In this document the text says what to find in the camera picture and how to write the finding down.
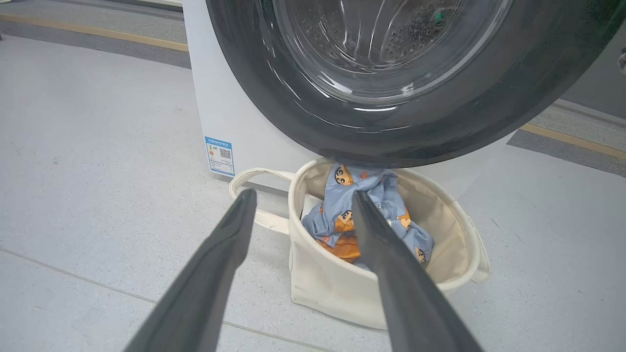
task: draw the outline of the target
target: canvas laundry basket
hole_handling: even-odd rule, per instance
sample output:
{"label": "canvas laundry basket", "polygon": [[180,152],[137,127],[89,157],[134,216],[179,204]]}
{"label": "canvas laundry basket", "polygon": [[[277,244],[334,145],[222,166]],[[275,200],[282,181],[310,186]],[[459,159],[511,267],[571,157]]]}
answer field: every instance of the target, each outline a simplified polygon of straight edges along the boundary
{"label": "canvas laundry basket", "polygon": [[[331,316],[353,323],[386,329],[376,275],[345,262],[320,246],[304,229],[300,218],[307,194],[324,198],[333,161],[311,161],[297,173],[253,168],[239,173],[230,183],[234,198],[238,189],[256,175],[271,173],[291,182],[289,219],[257,210],[254,221],[291,239],[289,270],[291,299]],[[436,182],[412,170],[397,169],[398,192],[411,220],[427,230],[435,246],[426,272],[444,295],[469,280],[489,278],[489,259],[471,219],[457,201]]]}

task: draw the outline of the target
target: basket handle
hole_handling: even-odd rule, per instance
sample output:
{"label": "basket handle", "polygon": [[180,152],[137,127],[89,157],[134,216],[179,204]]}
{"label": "basket handle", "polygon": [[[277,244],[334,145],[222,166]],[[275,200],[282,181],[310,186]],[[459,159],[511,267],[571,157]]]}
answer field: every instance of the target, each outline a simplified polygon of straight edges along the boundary
{"label": "basket handle", "polygon": [[491,276],[491,264],[489,264],[489,257],[487,256],[487,250],[485,249],[485,244],[483,243],[483,239],[480,237],[474,222],[471,220],[471,217],[468,216],[469,222],[474,228],[474,234],[476,236],[476,241],[478,242],[478,254],[480,255],[480,260],[478,261],[478,270],[474,273],[471,280],[477,284],[481,284],[485,280],[489,279]]}
{"label": "basket handle", "polygon": [[[295,178],[295,174],[292,172],[270,170],[268,168],[251,168],[246,171],[240,172],[235,176],[228,185],[228,191],[233,199],[237,198],[238,190],[241,186],[250,180],[252,177],[262,175],[264,173],[271,173],[282,179],[291,182]],[[289,219],[266,212],[264,210],[257,209],[254,216],[254,222],[268,228],[270,230],[278,231],[285,235],[289,235]]]}

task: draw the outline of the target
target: washing machine drum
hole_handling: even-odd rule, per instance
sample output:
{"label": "washing machine drum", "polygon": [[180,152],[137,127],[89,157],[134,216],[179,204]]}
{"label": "washing machine drum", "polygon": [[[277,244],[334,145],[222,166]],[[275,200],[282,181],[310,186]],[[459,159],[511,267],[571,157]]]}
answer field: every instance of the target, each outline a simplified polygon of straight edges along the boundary
{"label": "washing machine drum", "polygon": [[626,0],[207,0],[259,110],[302,146],[414,167],[504,137],[554,102]]}

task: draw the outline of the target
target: blue cartoon print clothing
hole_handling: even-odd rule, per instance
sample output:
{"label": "blue cartoon print clothing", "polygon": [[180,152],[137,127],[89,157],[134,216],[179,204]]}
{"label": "blue cartoon print clothing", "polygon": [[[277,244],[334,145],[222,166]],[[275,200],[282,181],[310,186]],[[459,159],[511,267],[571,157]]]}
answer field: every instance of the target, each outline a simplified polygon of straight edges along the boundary
{"label": "blue cartoon print clothing", "polygon": [[335,163],[326,182],[324,203],[315,206],[302,219],[302,225],[329,252],[363,267],[358,261],[361,253],[354,235],[351,210],[353,193],[363,190],[419,262],[426,265],[433,251],[433,237],[411,221],[397,187],[398,175],[391,170]]}

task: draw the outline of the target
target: white washing machine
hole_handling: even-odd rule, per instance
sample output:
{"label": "white washing machine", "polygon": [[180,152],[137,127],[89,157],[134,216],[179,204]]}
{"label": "white washing machine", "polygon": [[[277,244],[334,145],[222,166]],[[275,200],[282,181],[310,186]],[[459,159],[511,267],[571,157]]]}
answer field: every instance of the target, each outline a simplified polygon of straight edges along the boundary
{"label": "white washing machine", "polygon": [[209,169],[323,155],[415,167],[458,198],[593,63],[624,4],[184,0]]}

